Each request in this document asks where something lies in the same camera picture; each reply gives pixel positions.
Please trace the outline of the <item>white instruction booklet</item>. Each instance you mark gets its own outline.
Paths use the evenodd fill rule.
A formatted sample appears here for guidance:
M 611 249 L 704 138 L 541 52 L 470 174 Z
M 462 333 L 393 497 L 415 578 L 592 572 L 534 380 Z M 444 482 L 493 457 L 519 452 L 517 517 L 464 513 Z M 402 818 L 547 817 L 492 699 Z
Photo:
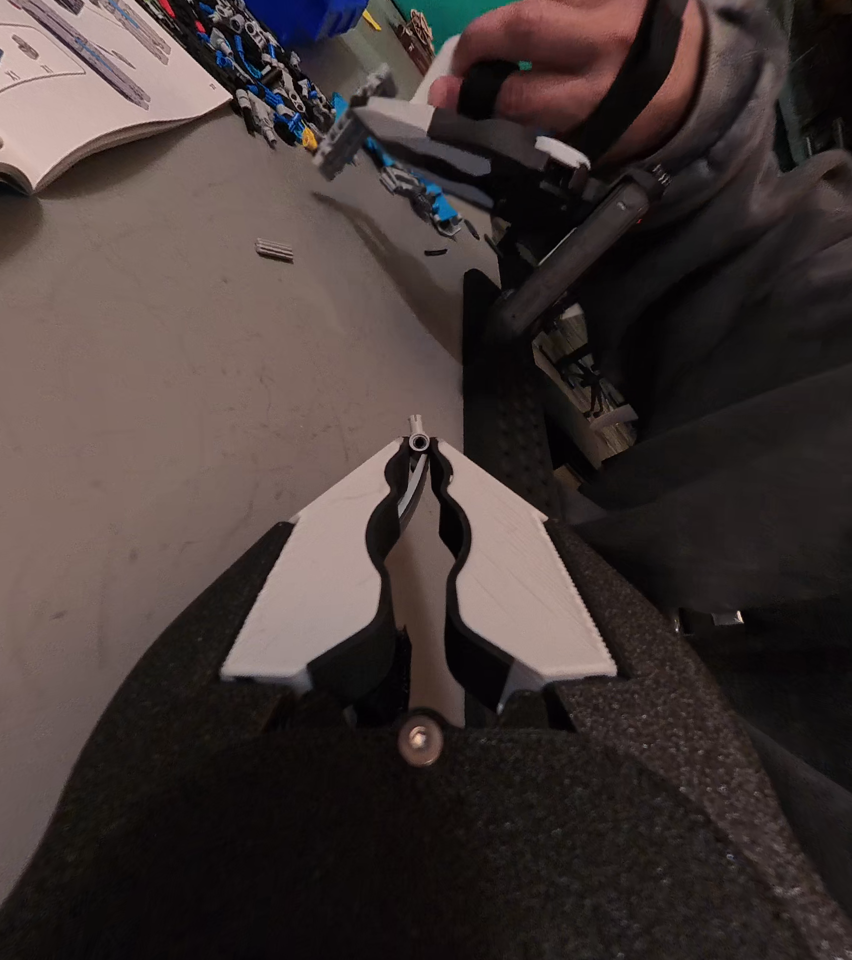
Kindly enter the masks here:
M 0 182 L 34 195 L 227 104 L 173 24 L 159 2 L 0 1 Z

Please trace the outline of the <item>person's right forearm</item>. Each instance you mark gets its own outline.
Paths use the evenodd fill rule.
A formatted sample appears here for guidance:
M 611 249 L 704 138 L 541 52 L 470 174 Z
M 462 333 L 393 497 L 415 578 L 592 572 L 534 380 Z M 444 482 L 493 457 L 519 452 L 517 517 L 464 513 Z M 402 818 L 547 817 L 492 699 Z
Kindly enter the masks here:
M 780 213 L 773 150 L 787 42 L 765 2 L 697 2 L 704 52 L 692 105 L 677 133 L 643 166 L 669 182 L 640 234 L 697 217 L 720 237 L 754 234 Z

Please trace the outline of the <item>pile of small colourful pieces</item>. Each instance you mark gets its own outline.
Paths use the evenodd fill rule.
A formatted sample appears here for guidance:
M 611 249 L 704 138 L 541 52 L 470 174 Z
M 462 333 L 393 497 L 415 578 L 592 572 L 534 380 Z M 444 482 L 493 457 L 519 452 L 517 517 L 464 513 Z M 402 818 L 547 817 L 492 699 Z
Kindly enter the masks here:
M 329 99 L 242 1 L 151 2 L 171 34 L 232 94 L 252 137 L 313 155 L 336 122 Z

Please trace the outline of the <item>grey panel with holes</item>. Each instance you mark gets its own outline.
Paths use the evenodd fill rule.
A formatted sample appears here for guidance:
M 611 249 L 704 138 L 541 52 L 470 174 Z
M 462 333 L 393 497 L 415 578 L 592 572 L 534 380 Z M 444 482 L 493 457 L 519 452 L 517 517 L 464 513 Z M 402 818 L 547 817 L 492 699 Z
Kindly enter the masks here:
M 383 62 L 366 75 L 356 88 L 345 107 L 336 114 L 333 125 L 317 142 L 313 154 L 313 166 L 325 181 L 332 182 L 355 156 L 369 137 L 369 132 L 360 121 L 358 111 L 374 97 L 396 96 L 396 80 L 392 68 Z

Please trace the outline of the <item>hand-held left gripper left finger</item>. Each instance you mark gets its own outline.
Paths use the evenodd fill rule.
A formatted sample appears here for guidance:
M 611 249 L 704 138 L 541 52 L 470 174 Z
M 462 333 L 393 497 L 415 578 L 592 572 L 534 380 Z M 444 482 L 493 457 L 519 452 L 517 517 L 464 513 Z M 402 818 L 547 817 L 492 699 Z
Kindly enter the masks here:
M 395 438 L 295 515 L 223 681 L 323 692 L 344 707 L 380 686 L 396 652 L 386 558 L 407 486 L 408 441 Z

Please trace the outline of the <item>dark perforated foam pad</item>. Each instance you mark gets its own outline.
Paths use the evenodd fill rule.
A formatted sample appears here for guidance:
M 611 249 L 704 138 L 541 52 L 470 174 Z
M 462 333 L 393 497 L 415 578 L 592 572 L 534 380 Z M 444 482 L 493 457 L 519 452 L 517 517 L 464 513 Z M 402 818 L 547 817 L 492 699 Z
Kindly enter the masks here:
M 479 269 L 462 281 L 463 453 L 547 518 L 564 521 L 540 371 L 526 344 L 484 342 L 499 287 Z

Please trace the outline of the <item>wooden skeleton model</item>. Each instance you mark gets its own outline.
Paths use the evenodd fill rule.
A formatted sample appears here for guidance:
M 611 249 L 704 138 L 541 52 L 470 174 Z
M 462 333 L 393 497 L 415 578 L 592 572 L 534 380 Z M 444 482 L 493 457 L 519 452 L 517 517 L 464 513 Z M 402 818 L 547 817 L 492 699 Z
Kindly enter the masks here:
M 393 32 L 409 59 L 424 77 L 436 58 L 434 37 L 422 11 L 413 8 L 393 27 Z

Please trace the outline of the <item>grey desk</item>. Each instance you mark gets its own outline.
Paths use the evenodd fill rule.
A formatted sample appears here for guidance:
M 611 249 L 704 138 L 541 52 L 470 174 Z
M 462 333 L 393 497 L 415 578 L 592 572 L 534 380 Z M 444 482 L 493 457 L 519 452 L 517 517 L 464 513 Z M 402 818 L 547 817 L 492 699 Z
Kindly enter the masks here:
M 408 415 L 462 444 L 471 268 L 495 277 L 485 242 L 444 242 L 365 155 L 327 182 L 231 109 L 0 185 L 0 904 L 208 585 Z

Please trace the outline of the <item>person's right hand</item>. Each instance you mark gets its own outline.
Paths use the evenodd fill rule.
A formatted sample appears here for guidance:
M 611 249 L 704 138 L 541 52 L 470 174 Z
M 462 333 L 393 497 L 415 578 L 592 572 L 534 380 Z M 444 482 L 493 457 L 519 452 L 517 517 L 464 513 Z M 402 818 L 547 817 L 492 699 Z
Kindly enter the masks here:
M 494 116 L 569 142 L 611 89 L 645 8 L 641 1 L 524 1 L 492 9 L 460 35 L 450 72 L 433 81 L 427 102 L 455 111 L 471 66 L 527 62 L 528 71 L 504 81 Z M 697 93 L 705 44 L 705 15 L 698 2 L 690 2 L 668 77 L 605 162 L 648 157 L 683 126 Z

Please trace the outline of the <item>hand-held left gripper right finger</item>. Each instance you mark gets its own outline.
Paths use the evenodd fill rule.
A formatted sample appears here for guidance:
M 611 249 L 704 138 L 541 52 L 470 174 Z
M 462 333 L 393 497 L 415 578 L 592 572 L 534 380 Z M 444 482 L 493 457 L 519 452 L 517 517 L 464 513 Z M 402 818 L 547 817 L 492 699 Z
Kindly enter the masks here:
M 502 712 L 517 692 L 616 677 L 546 514 L 445 440 L 431 441 L 430 474 L 453 560 L 445 659 L 464 693 Z

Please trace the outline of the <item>blue plastic bin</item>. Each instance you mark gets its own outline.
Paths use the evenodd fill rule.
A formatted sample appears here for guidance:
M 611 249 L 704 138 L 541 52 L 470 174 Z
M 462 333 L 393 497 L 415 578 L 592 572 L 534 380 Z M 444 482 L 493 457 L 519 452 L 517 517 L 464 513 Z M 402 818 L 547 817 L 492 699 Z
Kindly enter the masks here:
M 250 13 L 283 47 L 316 44 L 352 30 L 367 1 L 246 1 Z

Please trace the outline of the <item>green tote bag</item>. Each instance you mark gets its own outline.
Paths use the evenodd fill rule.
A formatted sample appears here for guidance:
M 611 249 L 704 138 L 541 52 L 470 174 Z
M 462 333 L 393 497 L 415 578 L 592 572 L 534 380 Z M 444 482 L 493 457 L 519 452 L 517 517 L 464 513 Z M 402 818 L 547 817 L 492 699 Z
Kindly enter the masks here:
M 420 11 L 433 33 L 444 36 L 459 33 L 474 19 L 511 3 L 511 1 L 394 1 L 395 6 L 404 16 L 410 16 L 413 10 Z

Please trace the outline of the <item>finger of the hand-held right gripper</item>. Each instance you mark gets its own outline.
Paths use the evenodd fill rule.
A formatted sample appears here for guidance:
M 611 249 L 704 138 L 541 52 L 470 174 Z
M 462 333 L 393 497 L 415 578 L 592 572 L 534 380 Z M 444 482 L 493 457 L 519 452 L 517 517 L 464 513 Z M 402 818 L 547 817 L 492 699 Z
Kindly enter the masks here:
M 388 142 L 451 142 L 466 123 L 454 110 L 391 98 L 369 98 L 353 113 L 373 138 Z
M 481 181 L 492 174 L 487 157 L 429 138 L 372 139 L 384 156 L 433 180 Z

